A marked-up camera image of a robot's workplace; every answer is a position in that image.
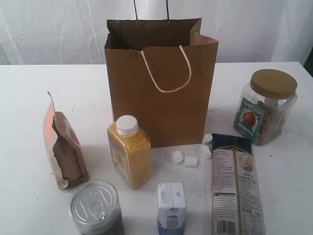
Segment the yellow millet plastic bottle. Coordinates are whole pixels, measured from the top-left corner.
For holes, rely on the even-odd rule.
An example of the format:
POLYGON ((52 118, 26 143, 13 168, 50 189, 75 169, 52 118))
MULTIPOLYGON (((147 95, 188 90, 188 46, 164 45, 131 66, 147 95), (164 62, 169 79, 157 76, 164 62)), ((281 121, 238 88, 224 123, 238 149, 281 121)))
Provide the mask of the yellow millet plastic bottle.
POLYGON ((131 189, 142 187, 152 176, 151 141, 134 116, 124 115, 107 129, 115 170, 131 189))

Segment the dark jar with metal lid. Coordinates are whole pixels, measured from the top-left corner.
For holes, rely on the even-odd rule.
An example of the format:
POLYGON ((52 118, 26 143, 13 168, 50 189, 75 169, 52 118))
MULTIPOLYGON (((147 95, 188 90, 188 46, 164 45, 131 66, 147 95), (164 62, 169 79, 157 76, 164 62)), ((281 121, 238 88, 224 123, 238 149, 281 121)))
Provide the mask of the dark jar with metal lid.
POLYGON ((69 214, 81 235, 123 235, 125 228, 115 186, 92 180, 79 186, 69 201, 69 214))

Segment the brown paper shopping bag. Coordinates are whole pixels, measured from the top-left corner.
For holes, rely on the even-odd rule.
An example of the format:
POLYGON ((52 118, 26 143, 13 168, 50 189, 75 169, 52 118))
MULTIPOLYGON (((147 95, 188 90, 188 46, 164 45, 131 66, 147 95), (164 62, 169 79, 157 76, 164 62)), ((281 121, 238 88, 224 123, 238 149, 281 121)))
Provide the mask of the brown paper shopping bag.
POLYGON ((132 115, 152 147, 201 143, 219 42, 201 19, 107 20, 113 118, 132 115))

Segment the white marshmallow by bag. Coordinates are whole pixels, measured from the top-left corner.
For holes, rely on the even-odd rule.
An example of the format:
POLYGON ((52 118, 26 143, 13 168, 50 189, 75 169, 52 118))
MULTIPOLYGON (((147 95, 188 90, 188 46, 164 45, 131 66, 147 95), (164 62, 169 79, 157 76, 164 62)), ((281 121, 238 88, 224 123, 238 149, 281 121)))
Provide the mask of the white marshmallow by bag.
POLYGON ((204 134, 203 139, 202 139, 202 144, 209 144, 213 140, 213 136, 210 133, 204 134))

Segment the white marshmallow left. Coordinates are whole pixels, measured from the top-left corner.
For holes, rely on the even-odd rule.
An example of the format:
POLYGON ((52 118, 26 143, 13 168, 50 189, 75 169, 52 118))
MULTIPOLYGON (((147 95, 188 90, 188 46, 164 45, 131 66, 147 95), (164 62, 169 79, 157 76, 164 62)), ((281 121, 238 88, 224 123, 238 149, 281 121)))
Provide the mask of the white marshmallow left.
POLYGON ((184 155, 180 151, 176 150, 171 153, 171 158, 174 164, 178 164, 184 160, 184 155))

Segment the white marshmallow middle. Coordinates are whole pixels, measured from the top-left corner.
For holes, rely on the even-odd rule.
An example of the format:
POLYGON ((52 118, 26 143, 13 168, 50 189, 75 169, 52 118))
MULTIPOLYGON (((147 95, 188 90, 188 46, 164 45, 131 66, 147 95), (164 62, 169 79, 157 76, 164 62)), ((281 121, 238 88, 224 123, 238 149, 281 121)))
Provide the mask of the white marshmallow middle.
POLYGON ((184 166, 185 167, 197 167, 198 159, 197 157, 184 156, 184 166))

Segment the white marshmallow right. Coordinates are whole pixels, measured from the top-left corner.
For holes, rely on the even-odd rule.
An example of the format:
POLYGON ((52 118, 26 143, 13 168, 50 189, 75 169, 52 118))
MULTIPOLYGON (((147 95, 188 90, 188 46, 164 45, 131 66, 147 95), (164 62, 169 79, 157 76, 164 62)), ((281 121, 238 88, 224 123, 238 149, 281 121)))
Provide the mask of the white marshmallow right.
POLYGON ((212 157, 212 152, 211 152, 209 146, 206 144, 200 145, 200 152, 201 152, 203 159, 210 159, 212 157))

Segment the white blue milk carton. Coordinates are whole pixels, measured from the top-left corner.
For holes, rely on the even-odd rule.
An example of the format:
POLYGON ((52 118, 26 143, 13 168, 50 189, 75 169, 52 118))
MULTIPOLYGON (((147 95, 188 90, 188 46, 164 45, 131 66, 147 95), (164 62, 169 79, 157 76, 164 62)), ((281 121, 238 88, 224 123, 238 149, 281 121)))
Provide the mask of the white blue milk carton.
POLYGON ((185 231, 187 203, 184 185, 158 184, 157 228, 160 235, 182 235, 185 231))

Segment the torn kraft paper pouch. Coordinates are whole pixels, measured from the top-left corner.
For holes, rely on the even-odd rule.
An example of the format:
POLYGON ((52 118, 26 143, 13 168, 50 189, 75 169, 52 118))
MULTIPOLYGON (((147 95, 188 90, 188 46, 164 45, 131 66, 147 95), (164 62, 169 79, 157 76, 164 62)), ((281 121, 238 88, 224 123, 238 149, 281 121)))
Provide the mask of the torn kraft paper pouch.
POLYGON ((43 120, 43 136, 47 157, 59 190, 78 186, 89 180, 81 145, 69 121, 50 104, 43 120))

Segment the clear nut jar gold lid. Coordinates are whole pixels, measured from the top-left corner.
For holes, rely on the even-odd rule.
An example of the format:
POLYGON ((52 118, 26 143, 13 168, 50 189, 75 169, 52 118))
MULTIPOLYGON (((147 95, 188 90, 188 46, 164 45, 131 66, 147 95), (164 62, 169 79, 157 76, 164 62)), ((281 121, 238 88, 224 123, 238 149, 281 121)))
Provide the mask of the clear nut jar gold lid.
POLYGON ((262 69, 253 73, 241 92, 234 128, 257 146, 277 138, 297 101, 297 82, 286 72, 262 69))

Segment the long noodle package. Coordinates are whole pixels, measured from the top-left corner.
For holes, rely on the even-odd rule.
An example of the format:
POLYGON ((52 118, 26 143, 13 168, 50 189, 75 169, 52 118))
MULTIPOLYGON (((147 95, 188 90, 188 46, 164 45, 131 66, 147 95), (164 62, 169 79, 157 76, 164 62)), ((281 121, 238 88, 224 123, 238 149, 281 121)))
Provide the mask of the long noodle package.
POLYGON ((264 235, 251 140, 223 134, 212 136, 212 233, 264 235))

